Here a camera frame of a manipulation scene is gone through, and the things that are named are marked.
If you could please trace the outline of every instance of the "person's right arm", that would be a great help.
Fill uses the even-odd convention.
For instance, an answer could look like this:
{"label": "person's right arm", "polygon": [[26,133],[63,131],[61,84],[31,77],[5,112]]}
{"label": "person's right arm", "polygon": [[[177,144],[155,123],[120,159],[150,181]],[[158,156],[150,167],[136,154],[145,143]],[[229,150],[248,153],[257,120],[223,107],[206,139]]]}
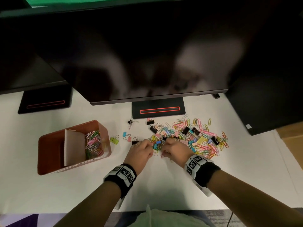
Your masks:
{"label": "person's right arm", "polygon": [[[182,168],[194,155],[187,145],[169,138],[162,152]],[[222,170],[214,172],[207,187],[247,227],[303,226],[303,216],[298,211]]]}

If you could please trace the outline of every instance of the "wristband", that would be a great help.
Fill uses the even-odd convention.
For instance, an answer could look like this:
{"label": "wristband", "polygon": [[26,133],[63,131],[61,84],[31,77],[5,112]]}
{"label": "wristband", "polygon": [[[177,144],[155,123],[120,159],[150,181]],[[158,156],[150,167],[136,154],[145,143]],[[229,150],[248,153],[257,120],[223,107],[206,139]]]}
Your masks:
{"label": "wristband", "polygon": [[211,176],[221,168],[204,156],[193,155],[187,160],[184,169],[195,183],[200,185],[199,188],[201,189],[201,187],[207,188],[207,183],[210,181]]}
{"label": "wristband", "polygon": [[123,199],[128,191],[131,189],[137,174],[129,164],[121,164],[116,166],[111,172],[109,172],[103,179],[103,182],[112,181],[116,183],[121,190],[121,197]]}

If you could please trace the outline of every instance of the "white table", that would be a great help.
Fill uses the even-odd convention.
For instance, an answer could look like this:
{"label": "white table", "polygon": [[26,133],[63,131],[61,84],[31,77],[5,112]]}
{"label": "white table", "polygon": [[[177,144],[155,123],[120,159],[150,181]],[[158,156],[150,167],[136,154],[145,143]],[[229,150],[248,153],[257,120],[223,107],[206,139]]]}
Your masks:
{"label": "white table", "polygon": [[[123,162],[130,143],[122,139],[127,131],[139,139],[152,132],[145,119],[134,123],[131,103],[91,106],[74,91],[68,109],[17,114],[22,92],[0,95],[0,213],[62,213],[93,192],[103,177]],[[275,131],[251,137],[226,97],[211,95],[184,98],[189,118],[212,119],[211,132],[224,131],[229,149],[214,157],[226,172],[268,193],[291,207],[303,207],[303,173]],[[171,124],[182,116],[155,118]],[[118,145],[111,144],[112,155],[65,172],[45,176],[37,174],[38,138],[41,135],[83,122],[98,120],[110,136],[118,134]],[[183,169],[169,159],[152,157],[137,178],[119,211],[227,209],[215,196],[206,197],[191,183]]]}

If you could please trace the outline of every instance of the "brown storage box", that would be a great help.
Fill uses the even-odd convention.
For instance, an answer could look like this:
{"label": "brown storage box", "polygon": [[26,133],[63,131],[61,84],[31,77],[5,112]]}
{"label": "brown storage box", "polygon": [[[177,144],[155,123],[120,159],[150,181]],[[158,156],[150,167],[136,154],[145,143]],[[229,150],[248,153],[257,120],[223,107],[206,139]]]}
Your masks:
{"label": "brown storage box", "polygon": [[82,123],[66,129],[75,130],[83,134],[87,134],[91,131],[99,130],[103,153],[101,153],[101,155],[96,158],[89,159],[72,166],[64,167],[65,129],[43,135],[39,138],[39,142],[38,142],[38,174],[39,175],[66,171],[90,162],[94,162],[96,160],[106,158],[111,155],[112,150],[109,143],[107,129],[103,125],[101,125],[97,120]]}
{"label": "brown storage box", "polygon": [[278,128],[277,132],[303,169],[303,122]]}

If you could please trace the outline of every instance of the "hand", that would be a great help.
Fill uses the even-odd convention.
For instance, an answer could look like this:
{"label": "hand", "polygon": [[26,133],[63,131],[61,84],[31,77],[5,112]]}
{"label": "hand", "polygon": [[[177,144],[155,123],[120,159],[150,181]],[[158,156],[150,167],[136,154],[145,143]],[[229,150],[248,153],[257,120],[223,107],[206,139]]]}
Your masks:
{"label": "hand", "polygon": [[153,143],[148,140],[139,141],[137,144],[132,145],[123,163],[131,165],[137,176],[144,169],[147,161],[153,155],[153,149],[151,147]]}
{"label": "hand", "polygon": [[164,157],[169,157],[182,168],[187,160],[195,154],[187,145],[171,138],[166,139],[161,151],[164,153]]}

